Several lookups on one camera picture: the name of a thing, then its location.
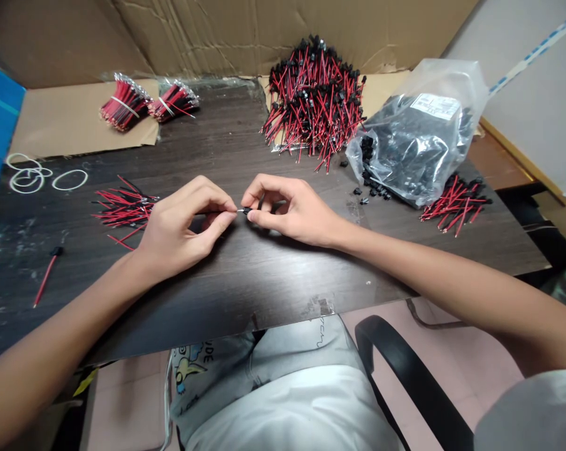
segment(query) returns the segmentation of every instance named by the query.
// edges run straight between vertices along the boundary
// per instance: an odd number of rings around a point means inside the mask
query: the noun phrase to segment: clear plastic bag
[[[347,146],[359,181],[366,170],[414,207],[441,196],[464,161],[488,88],[476,61],[425,59]],[[363,136],[373,138],[363,158]]]

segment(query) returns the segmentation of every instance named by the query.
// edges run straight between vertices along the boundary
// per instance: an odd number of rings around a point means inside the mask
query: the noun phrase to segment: chair
[[[373,346],[388,362],[441,447],[445,451],[472,451],[473,432],[470,427],[404,338],[387,321],[375,315],[358,323],[355,332],[358,353],[377,402],[406,451],[409,451],[406,439],[371,376],[374,370]]]

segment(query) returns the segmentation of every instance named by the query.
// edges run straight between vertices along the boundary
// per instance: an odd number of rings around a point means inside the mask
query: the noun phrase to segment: white label
[[[452,97],[421,94],[410,107],[440,119],[450,120],[460,108],[460,102]]]

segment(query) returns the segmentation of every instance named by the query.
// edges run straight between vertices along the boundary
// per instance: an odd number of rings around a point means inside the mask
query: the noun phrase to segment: white wall
[[[566,20],[566,0],[482,0],[446,52],[488,86]],[[566,36],[496,94],[484,117],[566,192]]]

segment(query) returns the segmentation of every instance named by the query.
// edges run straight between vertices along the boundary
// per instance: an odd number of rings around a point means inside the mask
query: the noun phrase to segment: table surface
[[[153,147],[56,158],[44,163],[55,174],[83,168],[82,188],[62,192],[47,184],[20,195],[10,191],[13,171],[0,179],[0,353],[84,291],[128,252],[106,235],[124,236],[91,214],[96,190],[121,185],[120,174],[150,195],[164,197],[204,174],[236,202],[259,172],[307,180],[340,215],[374,231],[470,258],[511,275],[536,271],[546,260],[496,194],[495,203],[459,238],[441,234],[419,212],[380,197],[359,205],[350,167],[337,155],[329,175],[313,172],[315,158],[295,164],[265,146],[258,130],[266,117],[264,94],[253,80],[199,81],[202,109],[197,119],[164,125]],[[478,175],[469,161],[467,179]],[[135,247],[136,241],[130,244]],[[48,252],[63,246],[43,298],[33,299],[49,263]],[[347,256],[311,248],[274,232],[256,229],[243,215],[212,254],[137,302],[85,358],[116,360],[244,331],[343,313],[402,299],[414,293],[389,276]]]

